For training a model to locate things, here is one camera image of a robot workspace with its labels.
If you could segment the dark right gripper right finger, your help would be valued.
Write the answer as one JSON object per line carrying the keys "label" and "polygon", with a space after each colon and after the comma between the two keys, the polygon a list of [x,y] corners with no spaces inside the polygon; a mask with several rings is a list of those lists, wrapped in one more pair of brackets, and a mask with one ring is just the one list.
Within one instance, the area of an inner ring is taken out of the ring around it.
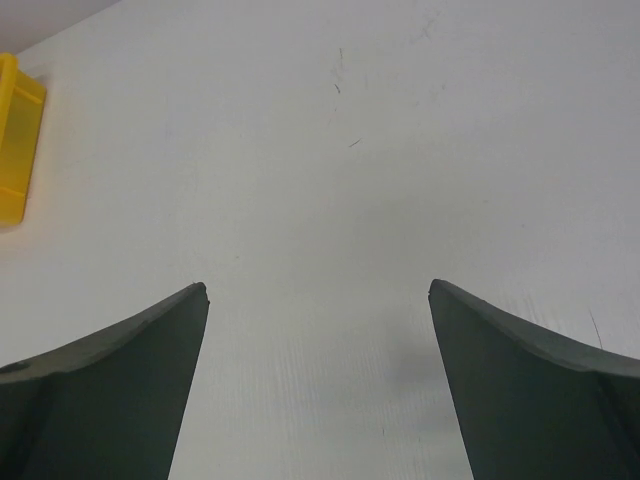
{"label": "dark right gripper right finger", "polygon": [[443,280],[429,304],[476,479],[636,479],[639,362]]}

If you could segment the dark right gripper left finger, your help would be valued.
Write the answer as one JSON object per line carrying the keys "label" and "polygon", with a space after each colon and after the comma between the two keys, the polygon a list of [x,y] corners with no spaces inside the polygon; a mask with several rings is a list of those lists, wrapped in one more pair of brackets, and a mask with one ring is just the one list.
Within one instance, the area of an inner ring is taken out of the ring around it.
{"label": "dark right gripper left finger", "polygon": [[4,479],[166,479],[205,334],[194,283],[1,369]]}

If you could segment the yellow plastic tray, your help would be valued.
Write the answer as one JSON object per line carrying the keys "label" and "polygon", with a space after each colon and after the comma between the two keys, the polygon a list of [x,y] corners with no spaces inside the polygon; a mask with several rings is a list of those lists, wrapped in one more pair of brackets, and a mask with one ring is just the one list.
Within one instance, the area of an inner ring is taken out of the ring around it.
{"label": "yellow plastic tray", "polygon": [[19,69],[18,59],[1,54],[1,226],[22,222],[47,90]]}

